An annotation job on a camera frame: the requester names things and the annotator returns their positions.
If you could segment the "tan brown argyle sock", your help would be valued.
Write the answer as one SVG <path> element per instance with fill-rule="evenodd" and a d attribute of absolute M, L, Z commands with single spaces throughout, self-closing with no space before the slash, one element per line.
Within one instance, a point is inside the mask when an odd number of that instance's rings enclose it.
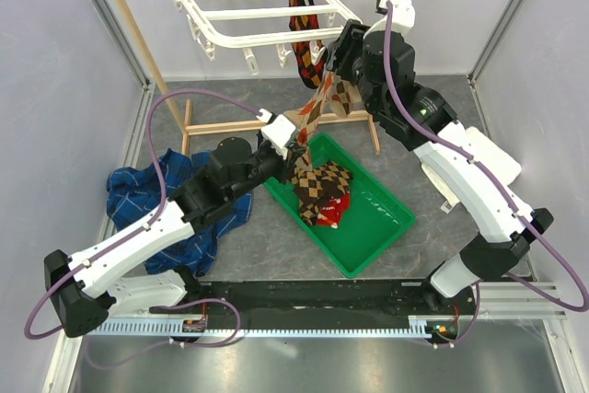
<path fill-rule="evenodd" d="M 288 110 L 284 113 L 298 128 L 296 142 L 308 146 L 309 140 L 319 125 L 319 118 L 327 106 L 337 117 L 346 119 L 356 104 L 362 101 L 358 87 L 350 82 L 333 85 L 327 71 L 324 72 L 320 86 L 305 106 L 298 110 Z M 308 168 L 312 170 L 310 149 L 308 153 Z"/>

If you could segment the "brown yellow argyle sock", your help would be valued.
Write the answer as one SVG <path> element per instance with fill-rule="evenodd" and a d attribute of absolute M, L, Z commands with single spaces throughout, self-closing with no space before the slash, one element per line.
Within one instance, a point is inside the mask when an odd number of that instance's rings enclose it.
<path fill-rule="evenodd" d="M 339 163 L 329 160 L 314 170 L 321 187 L 321 198 L 340 198 L 350 192 L 353 174 Z"/>
<path fill-rule="evenodd" d="M 299 215 L 306 225 L 313 226 L 321 209 L 329 198 L 321 198 L 319 179 L 313 170 L 307 171 L 298 183 L 293 183 L 294 194 L 298 199 Z"/>

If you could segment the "red christmas sock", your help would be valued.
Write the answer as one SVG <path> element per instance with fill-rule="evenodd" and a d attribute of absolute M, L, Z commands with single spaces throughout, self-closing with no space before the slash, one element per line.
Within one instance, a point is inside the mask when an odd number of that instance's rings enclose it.
<path fill-rule="evenodd" d="M 342 211 L 338 206 L 325 206 L 319 212 L 315 225 L 338 229 L 342 218 Z"/>
<path fill-rule="evenodd" d="M 325 206 L 338 206 L 340 208 L 340 210 L 342 211 L 342 215 L 343 215 L 349 209 L 350 203 L 351 203 L 351 195 L 349 192 L 347 192 L 339 198 L 331 198 Z"/>

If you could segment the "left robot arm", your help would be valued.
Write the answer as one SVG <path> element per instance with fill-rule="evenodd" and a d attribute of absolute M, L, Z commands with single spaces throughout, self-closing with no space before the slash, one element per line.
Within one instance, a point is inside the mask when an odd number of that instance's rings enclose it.
<path fill-rule="evenodd" d="M 65 335 L 80 337 L 108 318 L 152 307 L 198 309 L 202 291 L 187 267 L 132 278 L 127 272 L 220 221 L 238 198 L 268 179 L 285 179 L 305 151 L 295 141 L 275 147 L 261 139 L 253 149 L 242 138 L 226 138 L 206 165 L 138 221 L 71 256 L 61 250 L 47 255 L 46 290 Z"/>

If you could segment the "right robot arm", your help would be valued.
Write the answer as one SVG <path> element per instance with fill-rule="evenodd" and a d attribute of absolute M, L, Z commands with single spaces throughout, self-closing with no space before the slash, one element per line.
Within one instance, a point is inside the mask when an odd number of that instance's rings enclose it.
<path fill-rule="evenodd" d="M 374 120 L 433 169 L 478 227 L 477 235 L 422 285 L 423 306 L 443 313 L 467 286 L 510 271 L 554 217 L 546 208 L 531 208 L 475 165 L 478 154 L 464 125 L 436 90 L 416 83 L 415 51 L 399 33 L 371 31 L 350 19 L 328 54 L 327 69 L 358 88 Z"/>

